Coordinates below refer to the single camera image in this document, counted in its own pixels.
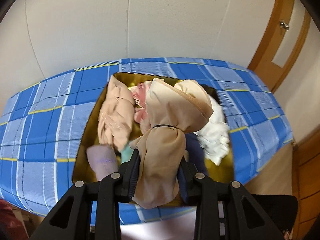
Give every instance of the door handle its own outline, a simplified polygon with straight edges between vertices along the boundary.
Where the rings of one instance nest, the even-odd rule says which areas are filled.
[[[285,23],[283,20],[279,22],[280,28],[284,28],[286,31],[290,29],[289,24]]]

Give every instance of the blue checkered fabric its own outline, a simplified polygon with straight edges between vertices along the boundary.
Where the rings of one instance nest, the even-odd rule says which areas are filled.
[[[122,59],[53,76],[8,99],[0,117],[0,198],[46,215],[71,186],[80,140],[101,91],[115,72],[194,79],[217,90],[234,158],[235,179],[249,181],[292,141],[276,99],[250,70],[212,59]],[[121,224],[163,220],[193,207],[119,204]],[[92,209],[95,221],[96,203]]]

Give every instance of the white wall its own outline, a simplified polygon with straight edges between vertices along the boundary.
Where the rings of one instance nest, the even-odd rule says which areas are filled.
[[[320,32],[313,21],[298,59],[275,97],[297,142],[320,124]]]
[[[126,57],[204,57],[247,66],[274,0],[17,0],[0,24],[0,111],[72,68]]]

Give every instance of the silver rivet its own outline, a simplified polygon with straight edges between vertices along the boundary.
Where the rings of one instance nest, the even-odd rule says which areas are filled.
[[[204,178],[204,174],[201,172],[196,173],[196,178],[197,179],[203,179]]]
[[[111,178],[113,178],[113,179],[119,179],[120,176],[121,176],[121,175],[120,175],[119,172],[114,172],[114,173],[111,174]]]
[[[239,181],[233,181],[233,182],[231,182],[231,186],[232,187],[235,187],[235,188],[239,188],[240,186],[241,186],[241,184],[240,184],[240,182]]]
[[[75,186],[76,186],[76,187],[82,187],[83,184],[84,184],[84,183],[83,183],[82,180],[78,180],[78,181],[76,181]]]

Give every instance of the black hair tie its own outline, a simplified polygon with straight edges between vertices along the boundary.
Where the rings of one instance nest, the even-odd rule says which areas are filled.
[[[175,128],[175,129],[177,129],[176,127],[174,127],[174,126],[172,126],[172,125],[168,125],[168,124],[158,124],[158,125],[154,126],[153,128],[161,127],[161,126],[173,127],[173,128]]]

